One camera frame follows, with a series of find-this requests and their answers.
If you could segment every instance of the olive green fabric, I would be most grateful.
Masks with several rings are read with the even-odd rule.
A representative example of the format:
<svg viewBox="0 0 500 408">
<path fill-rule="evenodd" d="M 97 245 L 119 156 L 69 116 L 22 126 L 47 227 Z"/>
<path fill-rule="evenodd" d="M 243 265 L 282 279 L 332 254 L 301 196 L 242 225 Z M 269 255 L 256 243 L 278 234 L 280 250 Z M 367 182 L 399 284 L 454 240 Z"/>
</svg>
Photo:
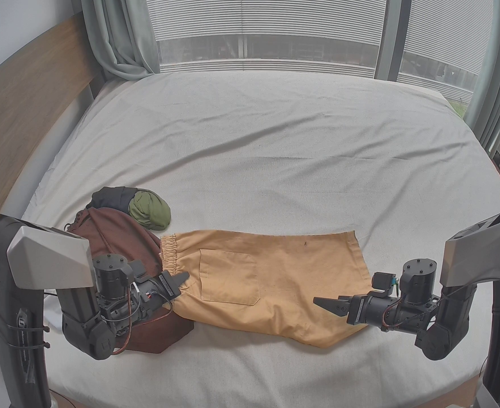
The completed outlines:
<svg viewBox="0 0 500 408">
<path fill-rule="evenodd" d="M 138 190 L 129 201 L 129 214 L 144 228 L 162 229 L 171 222 L 171 209 L 151 190 Z"/>
</svg>

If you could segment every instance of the bed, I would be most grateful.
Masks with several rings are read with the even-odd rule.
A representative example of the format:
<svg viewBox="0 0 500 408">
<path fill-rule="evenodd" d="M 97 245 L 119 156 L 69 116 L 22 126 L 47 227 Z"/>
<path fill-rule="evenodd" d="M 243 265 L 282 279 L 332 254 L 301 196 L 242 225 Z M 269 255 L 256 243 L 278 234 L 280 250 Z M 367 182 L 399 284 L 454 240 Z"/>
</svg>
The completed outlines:
<svg viewBox="0 0 500 408">
<path fill-rule="evenodd" d="M 371 274 L 400 274 L 417 257 L 440 266 L 446 239 L 500 212 L 500 175 L 440 95 L 314 73 L 190 72 L 108 83 L 24 219 L 62 228 L 93 191 L 122 185 L 169 203 L 165 233 L 354 229 Z M 490 308 L 488 283 L 475 295 L 469 334 L 437 362 L 413 336 L 377 328 L 318 349 L 196 323 L 160 355 L 125 352 L 99 362 L 52 331 L 48 378 L 50 388 L 91 407 L 412 407 L 478 374 Z"/>
</svg>

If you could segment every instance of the elastic waistband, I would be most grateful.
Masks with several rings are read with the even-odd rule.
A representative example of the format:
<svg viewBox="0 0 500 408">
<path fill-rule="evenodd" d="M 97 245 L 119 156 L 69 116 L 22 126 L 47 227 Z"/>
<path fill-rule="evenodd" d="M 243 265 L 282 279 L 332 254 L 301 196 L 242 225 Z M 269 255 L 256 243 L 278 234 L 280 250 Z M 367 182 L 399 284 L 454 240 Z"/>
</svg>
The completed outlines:
<svg viewBox="0 0 500 408">
<path fill-rule="evenodd" d="M 161 266 L 169 274 L 177 273 L 177 238 L 175 235 L 164 235 L 161 237 Z"/>
</svg>

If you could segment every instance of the tan shorts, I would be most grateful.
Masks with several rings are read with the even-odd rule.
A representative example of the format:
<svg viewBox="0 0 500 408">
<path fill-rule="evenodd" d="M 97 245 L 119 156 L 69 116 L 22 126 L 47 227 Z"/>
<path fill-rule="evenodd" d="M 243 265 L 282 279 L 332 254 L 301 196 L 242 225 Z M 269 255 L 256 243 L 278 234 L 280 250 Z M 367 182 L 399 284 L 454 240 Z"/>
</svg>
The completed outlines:
<svg viewBox="0 0 500 408">
<path fill-rule="evenodd" d="M 222 328 L 326 348 L 363 328 L 313 304 L 366 294 L 371 278 L 353 231 L 253 235 L 202 230 L 161 238 L 163 269 L 188 271 L 176 314 Z"/>
</svg>

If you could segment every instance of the wooden bed frame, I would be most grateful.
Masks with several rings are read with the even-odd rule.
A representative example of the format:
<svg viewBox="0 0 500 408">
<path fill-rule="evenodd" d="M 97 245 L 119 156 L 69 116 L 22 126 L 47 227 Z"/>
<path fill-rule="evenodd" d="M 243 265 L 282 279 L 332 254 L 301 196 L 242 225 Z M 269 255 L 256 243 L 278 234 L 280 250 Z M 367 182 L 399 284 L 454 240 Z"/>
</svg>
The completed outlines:
<svg viewBox="0 0 500 408">
<path fill-rule="evenodd" d="M 0 65 L 0 211 L 26 161 L 70 103 L 101 76 L 82 13 L 43 33 Z M 468 406 L 472 378 L 418 408 Z M 72 401 L 67 405 L 85 408 Z"/>
</svg>

